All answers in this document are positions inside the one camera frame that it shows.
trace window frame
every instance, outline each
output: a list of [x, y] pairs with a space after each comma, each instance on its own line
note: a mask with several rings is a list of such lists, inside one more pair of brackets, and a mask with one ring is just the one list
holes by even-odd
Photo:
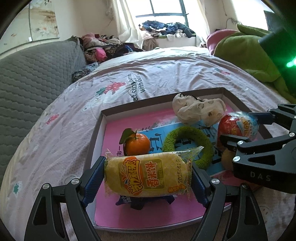
[[188, 13], [186, 13], [183, 0], [179, 0], [182, 13], [155, 13], [154, 12], [154, 8], [153, 8], [153, 5], [152, 5], [152, 1], [151, 0], [149, 0], [149, 1], [150, 1], [151, 9], [152, 9], [152, 14], [138, 15], [138, 16], [136, 16], [136, 18], [141, 18], [141, 17], [158, 17], [158, 16], [183, 16], [185, 18], [185, 25], [187, 27], [189, 27], [189, 25], [188, 25], [188, 19], [187, 19]]

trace mandarin orange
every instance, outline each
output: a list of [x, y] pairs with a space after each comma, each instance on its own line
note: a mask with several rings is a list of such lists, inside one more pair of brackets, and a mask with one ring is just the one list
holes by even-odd
[[125, 151], [128, 156], [148, 154], [150, 151], [150, 140], [141, 133], [131, 134], [125, 141]]

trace window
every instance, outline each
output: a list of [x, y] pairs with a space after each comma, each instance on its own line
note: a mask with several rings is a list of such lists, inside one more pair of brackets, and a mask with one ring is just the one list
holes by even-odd
[[147, 20], [161, 23], [179, 22], [188, 26], [183, 0], [127, 0], [137, 24]]

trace white plush toy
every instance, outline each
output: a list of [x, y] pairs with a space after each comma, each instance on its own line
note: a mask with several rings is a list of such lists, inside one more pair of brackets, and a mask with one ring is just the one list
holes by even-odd
[[221, 99], [201, 100], [180, 93], [173, 99], [173, 110], [182, 123], [194, 124], [203, 120], [205, 125], [210, 127], [222, 119], [226, 106]]

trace pile of clothes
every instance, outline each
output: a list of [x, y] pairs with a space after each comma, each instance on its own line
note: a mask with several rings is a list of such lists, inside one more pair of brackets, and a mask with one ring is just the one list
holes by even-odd
[[146, 21], [142, 23], [142, 30], [149, 33], [157, 33], [158, 35], [175, 35], [180, 34], [181, 37], [191, 38], [195, 32], [181, 23], [160, 23], [158, 21]]
[[142, 26], [140, 27], [141, 36], [143, 38], [143, 46], [142, 48], [145, 51], [150, 51], [155, 49], [156, 47], [159, 47], [156, 39], [159, 38], [159, 34], [156, 32], [147, 32]]
[[114, 36], [107, 37], [99, 34], [89, 33], [80, 38], [80, 43], [84, 48], [86, 61], [90, 63], [104, 62], [117, 58], [128, 53], [141, 52], [132, 43], [122, 43]]

